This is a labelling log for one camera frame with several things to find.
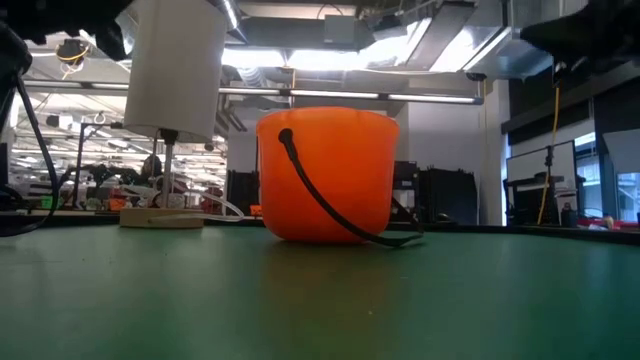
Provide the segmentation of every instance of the window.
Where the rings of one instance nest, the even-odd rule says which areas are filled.
[[[580,194],[583,215],[587,217],[602,217],[600,160],[595,147],[595,133],[575,139],[575,145],[578,176],[583,180]]]
[[[618,175],[618,209],[620,220],[638,221],[640,173]]]

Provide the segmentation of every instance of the green table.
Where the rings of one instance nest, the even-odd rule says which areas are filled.
[[[40,230],[0,246],[0,359],[640,358],[640,248],[425,238]]]

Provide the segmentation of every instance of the orange bucket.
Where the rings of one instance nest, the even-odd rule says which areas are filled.
[[[395,121],[368,111],[326,107],[283,111],[258,123],[267,228],[285,240],[353,243],[364,240],[334,220],[305,187],[283,141],[285,129],[304,172],[326,202],[358,228],[371,234],[384,231],[399,131]]]

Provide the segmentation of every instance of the wooden block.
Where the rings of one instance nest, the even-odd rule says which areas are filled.
[[[154,229],[198,229],[204,226],[203,219],[149,221],[149,219],[157,216],[177,214],[202,214],[202,211],[187,209],[124,208],[120,210],[120,226]]]

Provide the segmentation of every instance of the black handle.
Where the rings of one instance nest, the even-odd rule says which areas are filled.
[[[336,209],[334,209],[333,206],[331,206],[331,204],[329,204],[329,202],[320,194],[318,189],[316,189],[316,187],[313,185],[313,183],[307,176],[307,173],[304,171],[304,168],[300,163],[300,159],[298,158],[298,151],[296,150],[296,146],[293,142],[293,130],[289,128],[282,129],[280,131],[280,134],[278,135],[278,140],[280,140],[280,142],[284,145],[284,148],[287,151],[287,155],[289,156],[289,160],[291,160],[293,167],[296,169],[296,173],[298,173],[298,177],[304,184],[305,188],[307,188],[307,191],[309,191],[311,196],[313,196],[316,202],[322,207],[322,209],[324,209],[324,211],[327,212],[327,214],[329,214],[329,216],[331,216],[333,220],[335,220],[338,224],[340,224],[345,229],[349,230],[352,234],[364,240],[371,241],[376,244],[389,246],[389,247],[400,247],[411,240],[420,239],[422,237],[423,230],[419,224],[417,225],[418,226],[417,230],[419,233],[416,235],[411,235],[403,238],[385,238],[382,236],[371,234],[359,228],[358,226],[353,224],[351,221],[347,220],[344,216],[340,215],[340,213],[336,211]],[[402,205],[400,205],[395,199],[393,199],[393,201],[394,201],[394,205],[398,207],[398,210],[400,211],[404,210],[408,214],[408,212],[405,210],[405,208]]]

